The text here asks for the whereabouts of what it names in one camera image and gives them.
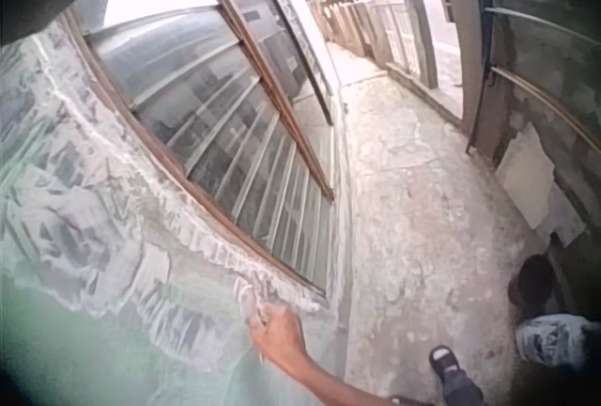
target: jeans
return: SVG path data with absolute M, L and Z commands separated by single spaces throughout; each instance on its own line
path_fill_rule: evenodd
M 464 370 L 449 370 L 442 380 L 442 395 L 447 406 L 485 406 L 482 390 Z

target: cracked concrete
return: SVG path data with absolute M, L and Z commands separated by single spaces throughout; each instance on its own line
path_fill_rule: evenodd
M 506 288 L 536 237 L 455 127 L 367 60 L 330 49 L 353 178 L 347 381 L 443 404 L 427 361 L 443 343 L 490 405 L 508 404 L 520 368 Z

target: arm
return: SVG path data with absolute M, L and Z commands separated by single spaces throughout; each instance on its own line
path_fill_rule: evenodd
M 259 352 L 292 379 L 304 385 L 326 406 L 390 406 L 391 401 L 363 392 L 334 378 L 307 353 L 301 321 L 287 307 L 266 304 L 266 324 L 254 316 L 249 332 Z

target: fence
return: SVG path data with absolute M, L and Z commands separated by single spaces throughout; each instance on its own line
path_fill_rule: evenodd
M 436 88 L 436 58 L 423 0 L 373 5 L 370 0 L 313 1 L 311 9 L 326 39 L 368 56 L 383 69 L 392 64 L 427 88 Z

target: concrete floor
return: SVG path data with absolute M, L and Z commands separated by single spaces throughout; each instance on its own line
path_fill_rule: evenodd
M 506 288 L 536 239 L 461 133 L 367 60 L 330 49 L 354 190 L 347 381 L 443 404 L 427 356 L 444 343 L 488 404 L 510 404 L 521 372 Z

